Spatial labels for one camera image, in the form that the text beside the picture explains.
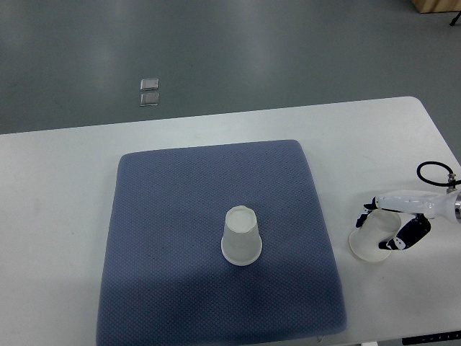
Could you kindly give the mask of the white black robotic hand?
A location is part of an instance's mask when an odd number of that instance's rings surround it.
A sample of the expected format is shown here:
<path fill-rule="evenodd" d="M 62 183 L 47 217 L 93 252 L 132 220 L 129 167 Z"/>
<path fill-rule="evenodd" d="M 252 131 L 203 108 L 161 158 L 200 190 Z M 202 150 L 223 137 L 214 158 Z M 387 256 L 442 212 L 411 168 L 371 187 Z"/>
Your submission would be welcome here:
<path fill-rule="evenodd" d="M 382 250 L 402 251 L 421 241 L 431 231 L 428 219 L 443 217 L 448 221 L 460 220 L 460 192 L 387 192 L 377 195 L 375 204 L 363 205 L 356 227 L 361 228 L 368 215 L 377 208 L 415 215 L 392 239 L 378 244 Z"/>

